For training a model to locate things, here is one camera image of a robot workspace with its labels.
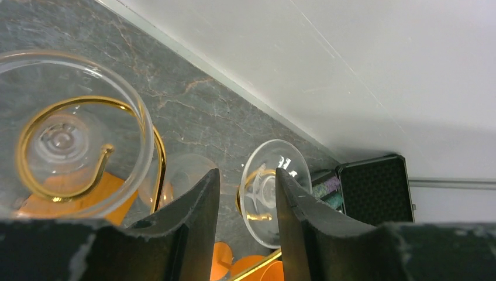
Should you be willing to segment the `clear wine glass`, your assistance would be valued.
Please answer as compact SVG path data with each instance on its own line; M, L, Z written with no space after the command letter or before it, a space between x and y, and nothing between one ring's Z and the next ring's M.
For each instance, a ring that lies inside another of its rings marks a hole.
M151 207L158 203L164 207L185 194L208 171L217 165L197 154L174 155L166 166L161 190L154 176L157 161L138 189L141 201ZM308 165L301 152L291 143L273 139L262 143L248 158L235 196L237 209L247 230L262 246L270 249L280 247L275 181L276 170L283 169L307 192L312 191Z
M88 184L104 143L114 146L98 187L56 203L33 194L16 165L23 129L62 100L95 95L128 104L136 116L105 104L74 104L54 112L32 134L28 162L47 189L71 192ZM1 217L104 218L121 224L154 155L150 115L135 89L99 64L55 50L1 54Z

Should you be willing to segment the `black poker chip case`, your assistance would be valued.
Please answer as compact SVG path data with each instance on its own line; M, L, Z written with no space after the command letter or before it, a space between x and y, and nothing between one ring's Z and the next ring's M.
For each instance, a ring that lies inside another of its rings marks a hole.
M406 160L386 155L311 173L312 194L370 225L414 222Z

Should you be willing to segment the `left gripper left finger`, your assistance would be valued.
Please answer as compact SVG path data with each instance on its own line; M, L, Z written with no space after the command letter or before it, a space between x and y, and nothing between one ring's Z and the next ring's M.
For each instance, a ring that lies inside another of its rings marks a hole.
M103 219L1 221L2 280L208 280L220 172L121 228Z

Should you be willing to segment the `orange plastic wine glass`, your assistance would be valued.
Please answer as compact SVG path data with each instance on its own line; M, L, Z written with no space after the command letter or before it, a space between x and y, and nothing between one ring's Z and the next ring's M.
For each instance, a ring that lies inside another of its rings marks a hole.
M224 278L231 268L232 260L231 247L225 242L216 242L212 254L210 281Z

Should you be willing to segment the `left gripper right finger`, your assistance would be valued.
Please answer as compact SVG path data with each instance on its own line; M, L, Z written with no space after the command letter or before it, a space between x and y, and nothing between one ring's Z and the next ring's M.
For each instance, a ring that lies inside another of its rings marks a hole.
M387 222L348 217L275 174L286 280L494 280L495 224Z

